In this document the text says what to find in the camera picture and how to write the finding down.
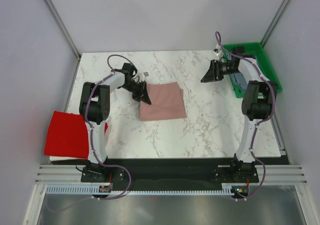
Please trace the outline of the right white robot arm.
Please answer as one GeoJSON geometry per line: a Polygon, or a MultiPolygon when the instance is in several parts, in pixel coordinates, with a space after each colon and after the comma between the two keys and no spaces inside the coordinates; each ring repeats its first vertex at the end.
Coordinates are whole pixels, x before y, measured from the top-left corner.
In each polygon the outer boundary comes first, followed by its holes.
{"type": "Polygon", "coordinates": [[[217,58],[210,61],[209,69],[201,83],[221,81],[226,75],[240,73],[247,87],[241,103],[244,115],[244,128],[239,147],[230,165],[216,167],[213,177],[220,183],[259,182],[255,155],[261,126],[275,113],[278,84],[269,80],[261,71],[254,55],[245,54],[243,47],[229,52],[230,59],[223,59],[225,48],[217,45],[214,49],[217,58]]]}

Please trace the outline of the aluminium front rail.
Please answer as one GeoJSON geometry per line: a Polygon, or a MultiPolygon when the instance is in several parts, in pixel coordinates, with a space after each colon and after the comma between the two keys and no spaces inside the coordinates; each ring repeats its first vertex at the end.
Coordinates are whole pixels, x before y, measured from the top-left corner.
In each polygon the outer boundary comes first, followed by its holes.
{"type": "MultiPolygon", "coordinates": [[[[303,169],[299,165],[266,165],[264,185],[306,185],[303,169]]],[[[81,173],[74,165],[41,165],[37,184],[80,184],[81,173]]]]}

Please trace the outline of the green plastic bin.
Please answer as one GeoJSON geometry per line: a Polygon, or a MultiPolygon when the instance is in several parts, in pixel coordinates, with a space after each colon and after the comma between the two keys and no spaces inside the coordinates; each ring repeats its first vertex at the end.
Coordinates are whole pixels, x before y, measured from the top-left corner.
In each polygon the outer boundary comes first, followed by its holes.
{"type": "Polygon", "coordinates": [[[259,42],[249,42],[249,43],[235,43],[235,44],[225,44],[224,48],[228,51],[232,52],[235,47],[244,47],[244,51],[246,54],[254,55],[257,59],[257,65],[259,65],[260,70],[262,73],[273,82],[277,82],[278,89],[277,92],[281,93],[283,91],[282,85],[280,80],[269,61],[269,58],[264,51],[263,47],[259,42]]]}

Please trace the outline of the left aluminium corner post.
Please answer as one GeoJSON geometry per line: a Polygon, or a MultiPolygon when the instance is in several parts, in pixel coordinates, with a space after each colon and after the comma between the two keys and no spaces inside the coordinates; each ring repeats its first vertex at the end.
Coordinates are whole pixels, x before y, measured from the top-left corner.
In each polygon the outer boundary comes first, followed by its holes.
{"type": "Polygon", "coordinates": [[[71,49],[72,53],[76,57],[76,60],[79,62],[81,59],[81,54],[75,45],[65,23],[63,22],[56,6],[54,5],[52,0],[43,0],[45,6],[47,7],[49,13],[51,14],[53,20],[55,21],[57,27],[59,28],[60,32],[62,33],[62,36],[66,40],[69,48],[71,49]]]}

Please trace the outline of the grey blue folded shirt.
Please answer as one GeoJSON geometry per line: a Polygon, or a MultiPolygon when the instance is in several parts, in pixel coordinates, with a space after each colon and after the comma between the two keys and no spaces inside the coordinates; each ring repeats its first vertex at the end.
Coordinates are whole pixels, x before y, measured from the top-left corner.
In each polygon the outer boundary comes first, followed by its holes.
{"type": "Polygon", "coordinates": [[[259,80],[260,72],[255,57],[233,56],[230,60],[230,80],[237,98],[242,98],[249,81],[259,80]]]}

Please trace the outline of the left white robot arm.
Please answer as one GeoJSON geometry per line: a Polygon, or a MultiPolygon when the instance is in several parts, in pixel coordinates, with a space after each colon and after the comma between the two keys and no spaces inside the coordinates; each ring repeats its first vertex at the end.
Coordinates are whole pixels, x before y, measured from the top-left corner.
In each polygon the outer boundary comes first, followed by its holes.
{"type": "Polygon", "coordinates": [[[145,81],[135,81],[138,70],[132,63],[124,63],[99,82],[85,82],[79,104],[79,114],[84,118],[88,132],[88,162],[82,170],[81,182],[104,183],[110,176],[106,151],[105,127],[111,111],[111,93],[123,88],[136,102],[151,105],[145,81]]]}

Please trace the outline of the aluminium corner post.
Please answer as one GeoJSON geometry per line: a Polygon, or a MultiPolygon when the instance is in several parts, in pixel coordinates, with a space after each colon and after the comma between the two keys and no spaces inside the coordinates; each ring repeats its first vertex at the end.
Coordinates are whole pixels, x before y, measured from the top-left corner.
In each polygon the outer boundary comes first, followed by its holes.
{"type": "Polygon", "coordinates": [[[275,15],[273,16],[269,26],[267,27],[260,44],[264,48],[269,41],[270,37],[272,36],[274,30],[276,29],[278,23],[280,22],[282,16],[284,15],[286,9],[288,8],[290,2],[292,0],[282,0],[278,9],[276,10],[275,15]]]}
{"type": "Polygon", "coordinates": [[[81,59],[81,54],[75,45],[65,23],[63,22],[56,6],[54,5],[52,0],[43,0],[45,6],[47,7],[49,13],[51,14],[53,20],[55,21],[57,27],[59,28],[60,32],[62,33],[62,36],[66,40],[69,48],[71,49],[72,53],[76,57],[76,60],[79,62],[81,59]]]}

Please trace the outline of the pink t shirt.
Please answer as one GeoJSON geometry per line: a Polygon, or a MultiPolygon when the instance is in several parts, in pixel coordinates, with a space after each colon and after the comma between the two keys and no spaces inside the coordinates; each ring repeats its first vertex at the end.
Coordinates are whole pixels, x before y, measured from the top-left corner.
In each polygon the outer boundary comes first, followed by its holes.
{"type": "Polygon", "coordinates": [[[139,120],[143,122],[185,119],[184,91],[177,82],[148,84],[151,104],[140,103],[139,120]]]}

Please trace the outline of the right aluminium corner post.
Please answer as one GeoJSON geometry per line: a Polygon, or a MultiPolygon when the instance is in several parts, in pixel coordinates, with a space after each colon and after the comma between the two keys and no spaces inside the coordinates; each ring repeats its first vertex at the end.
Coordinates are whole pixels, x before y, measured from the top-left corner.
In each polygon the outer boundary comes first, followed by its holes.
{"type": "Polygon", "coordinates": [[[260,44],[264,48],[269,41],[270,37],[272,36],[274,30],[276,29],[278,23],[280,22],[282,16],[284,15],[286,9],[288,8],[290,2],[292,0],[282,0],[278,9],[276,10],[275,15],[273,16],[269,26],[267,27],[260,44]]]}

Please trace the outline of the red folded t shirt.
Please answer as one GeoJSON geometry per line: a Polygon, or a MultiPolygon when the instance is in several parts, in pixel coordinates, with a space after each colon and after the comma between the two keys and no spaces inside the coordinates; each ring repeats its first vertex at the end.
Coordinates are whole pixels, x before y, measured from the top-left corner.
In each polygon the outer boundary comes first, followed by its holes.
{"type": "Polygon", "coordinates": [[[96,163],[96,157],[104,161],[108,157],[105,139],[107,117],[107,112],[96,118],[88,113],[88,120],[85,120],[81,114],[55,111],[47,131],[44,154],[51,161],[84,159],[96,163]]]}

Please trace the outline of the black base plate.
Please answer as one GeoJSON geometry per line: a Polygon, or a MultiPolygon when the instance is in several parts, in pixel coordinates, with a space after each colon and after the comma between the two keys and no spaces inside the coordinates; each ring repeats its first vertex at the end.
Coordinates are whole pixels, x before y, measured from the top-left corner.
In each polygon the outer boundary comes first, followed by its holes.
{"type": "Polygon", "coordinates": [[[109,158],[106,182],[117,189],[219,189],[223,184],[256,182],[216,182],[213,171],[227,167],[232,158],[109,158]]]}

